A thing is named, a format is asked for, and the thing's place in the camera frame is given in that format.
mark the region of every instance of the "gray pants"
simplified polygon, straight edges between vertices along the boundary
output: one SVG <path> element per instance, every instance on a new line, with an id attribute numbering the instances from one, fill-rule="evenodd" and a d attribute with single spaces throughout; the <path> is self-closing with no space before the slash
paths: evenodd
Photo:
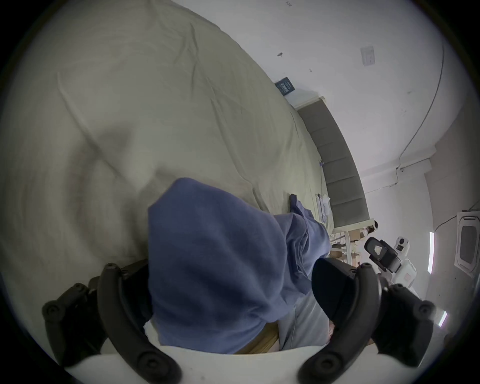
<path id="1" fill-rule="evenodd" d="M 293 309 L 278 320 L 280 350 L 305 346 L 325 346 L 329 321 L 313 292 L 297 300 Z"/>

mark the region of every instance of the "white ceiling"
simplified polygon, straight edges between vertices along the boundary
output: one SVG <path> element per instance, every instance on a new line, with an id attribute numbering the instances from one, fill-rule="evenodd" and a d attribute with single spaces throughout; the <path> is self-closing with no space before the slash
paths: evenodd
<path id="1" fill-rule="evenodd" d="M 324 96 L 359 172 L 398 159 L 433 100 L 442 38 L 408 1 L 177 3 L 217 24 L 273 81 L 288 76 L 296 88 L 287 96 L 291 104 Z M 370 45 L 375 64 L 364 67 L 360 48 Z M 463 68 L 447 45 L 439 95 L 406 155 L 440 139 L 460 110 L 466 87 Z"/>

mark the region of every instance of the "light switch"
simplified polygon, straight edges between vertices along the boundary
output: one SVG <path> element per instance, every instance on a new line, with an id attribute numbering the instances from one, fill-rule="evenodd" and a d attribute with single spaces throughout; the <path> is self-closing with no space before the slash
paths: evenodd
<path id="1" fill-rule="evenodd" d="M 361 60 L 363 62 L 364 67 L 366 67 L 367 65 L 375 64 L 375 55 L 373 53 L 373 46 L 360 48 L 360 52 L 361 52 Z"/>

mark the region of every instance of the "bed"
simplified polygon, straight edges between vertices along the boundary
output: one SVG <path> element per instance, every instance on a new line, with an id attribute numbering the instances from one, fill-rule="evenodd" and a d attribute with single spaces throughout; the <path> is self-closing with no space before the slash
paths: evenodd
<path id="1" fill-rule="evenodd" d="M 170 1 L 68 3 L 3 96 L 1 274 L 50 354 L 42 305 L 145 258 L 147 207 L 177 178 L 272 214 L 294 193 L 319 220 L 326 182 L 298 113 L 229 36 Z"/>

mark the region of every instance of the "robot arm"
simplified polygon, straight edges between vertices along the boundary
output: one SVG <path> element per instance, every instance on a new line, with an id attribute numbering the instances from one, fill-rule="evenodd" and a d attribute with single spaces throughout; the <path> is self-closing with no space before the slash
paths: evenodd
<path id="1" fill-rule="evenodd" d="M 150 344 L 143 331 L 152 317 L 147 281 L 147 260 L 125 268 L 109 263 L 88 287 L 77 283 L 46 303 L 47 335 L 59 364 L 71 367 L 99 354 L 108 337 L 149 383 L 178 383 L 180 365 Z M 407 366 L 420 364 L 432 336 L 433 304 L 403 286 L 389 286 L 368 263 L 354 268 L 328 258 L 315 263 L 312 290 L 336 330 L 330 343 L 301 366 L 300 383 L 333 382 L 370 338 L 380 353 Z"/>
<path id="2" fill-rule="evenodd" d="M 407 259 L 410 242 L 404 237 L 396 239 L 395 247 L 390 247 L 385 241 L 370 238 L 365 243 L 365 250 L 381 269 L 381 274 L 390 284 L 401 284 L 411 288 L 417 276 L 417 269 Z"/>

